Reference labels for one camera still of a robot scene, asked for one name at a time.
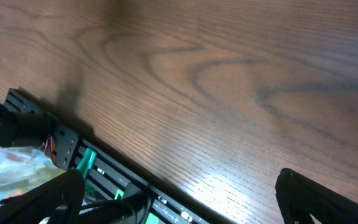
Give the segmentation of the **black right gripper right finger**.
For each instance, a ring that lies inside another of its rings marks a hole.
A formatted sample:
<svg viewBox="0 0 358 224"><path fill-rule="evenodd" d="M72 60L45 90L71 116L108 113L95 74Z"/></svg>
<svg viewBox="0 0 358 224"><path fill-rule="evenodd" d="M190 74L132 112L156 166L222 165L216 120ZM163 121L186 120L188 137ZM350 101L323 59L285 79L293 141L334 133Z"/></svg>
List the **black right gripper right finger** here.
<svg viewBox="0 0 358 224"><path fill-rule="evenodd" d="M285 223L358 223L358 203L289 168L280 171L275 190Z"/></svg>

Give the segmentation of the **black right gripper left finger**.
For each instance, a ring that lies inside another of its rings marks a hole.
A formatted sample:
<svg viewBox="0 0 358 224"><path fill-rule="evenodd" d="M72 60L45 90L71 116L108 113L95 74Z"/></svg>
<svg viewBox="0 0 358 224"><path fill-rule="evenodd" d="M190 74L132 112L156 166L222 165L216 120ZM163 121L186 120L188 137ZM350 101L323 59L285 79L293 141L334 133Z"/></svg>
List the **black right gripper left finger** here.
<svg viewBox="0 0 358 224"><path fill-rule="evenodd" d="M85 181L76 169L32 189L0 200L0 223L76 223L85 195Z"/></svg>

